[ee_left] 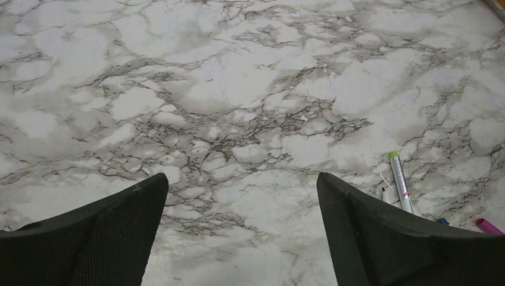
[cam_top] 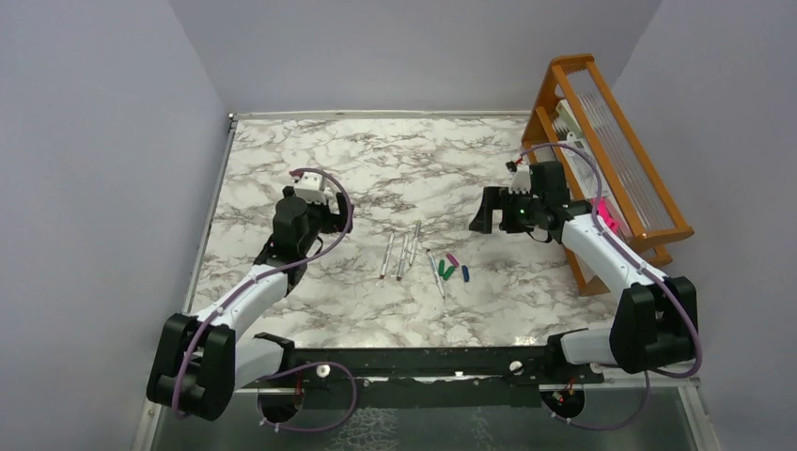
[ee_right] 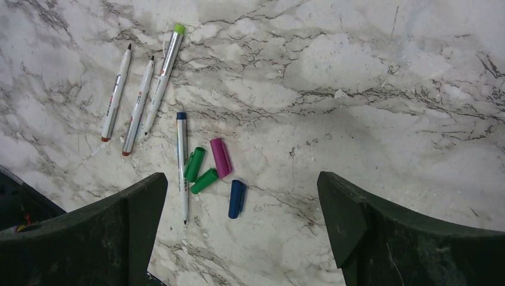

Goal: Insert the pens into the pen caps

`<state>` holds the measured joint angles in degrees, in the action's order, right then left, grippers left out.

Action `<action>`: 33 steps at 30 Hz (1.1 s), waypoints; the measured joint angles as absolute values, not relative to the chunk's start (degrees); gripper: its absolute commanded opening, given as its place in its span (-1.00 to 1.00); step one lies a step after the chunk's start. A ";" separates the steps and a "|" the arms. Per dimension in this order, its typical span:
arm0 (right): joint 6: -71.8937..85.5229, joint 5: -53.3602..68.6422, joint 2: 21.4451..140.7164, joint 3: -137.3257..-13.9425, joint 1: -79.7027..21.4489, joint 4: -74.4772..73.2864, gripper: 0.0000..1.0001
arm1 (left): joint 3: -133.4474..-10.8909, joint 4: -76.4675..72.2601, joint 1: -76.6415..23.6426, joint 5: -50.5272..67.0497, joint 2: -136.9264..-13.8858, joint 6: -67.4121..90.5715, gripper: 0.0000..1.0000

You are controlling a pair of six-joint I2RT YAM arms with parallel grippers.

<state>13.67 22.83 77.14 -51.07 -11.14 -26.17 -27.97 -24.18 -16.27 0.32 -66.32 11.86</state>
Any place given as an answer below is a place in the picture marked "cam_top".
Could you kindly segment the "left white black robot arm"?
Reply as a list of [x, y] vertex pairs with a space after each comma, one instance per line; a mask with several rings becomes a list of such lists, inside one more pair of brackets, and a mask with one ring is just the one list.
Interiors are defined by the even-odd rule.
[[352, 231], [350, 197], [338, 193], [336, 202], [338, 211], [331, 212], [327, 201], [285, 189], [275, 206], [273, 233], [244, 278], [210, 306], [165, 321], [148, 377], [148, 401], [213, 421], [260, 370], [279, 370], [285, 351], [276, 339], [241, 346], [240, 334], [298, 286], [309, 262], [328, 253], [326, 246], [310, 250], [320, 235], [343, 238]]

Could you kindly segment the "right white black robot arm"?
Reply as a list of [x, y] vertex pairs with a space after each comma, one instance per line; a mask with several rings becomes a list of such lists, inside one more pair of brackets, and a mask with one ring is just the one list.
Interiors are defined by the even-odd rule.
[[696, 289], [686, 277], [669, 277], [619, 240], [587, 200], [573, 200], [559, 162], [515, 171], [510, 186], [488, 186], [469, 228], [489, 234], [492, 215], [508, 234], [539, 229], [573, 252], [617, 297], [608, 328], [571, 331], [548, 340], [548, 365], [599, 364], [628, 373], [661, 372], [699, 362]]

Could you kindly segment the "silver pen red tip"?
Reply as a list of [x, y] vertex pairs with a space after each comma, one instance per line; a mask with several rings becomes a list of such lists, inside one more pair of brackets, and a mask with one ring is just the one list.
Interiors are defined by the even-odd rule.
[[398, 268], [396, 272], [396, 280], [401, 281], [404, 278], [404, 274], [407, 271], [407, 265], [409, 261], [409, 246], [410, 246], [410, 234], [405, 233], [403, 236], [402, 244], [400, 246], [400, 254], [399, 254], [399, 261], [398, 261]]

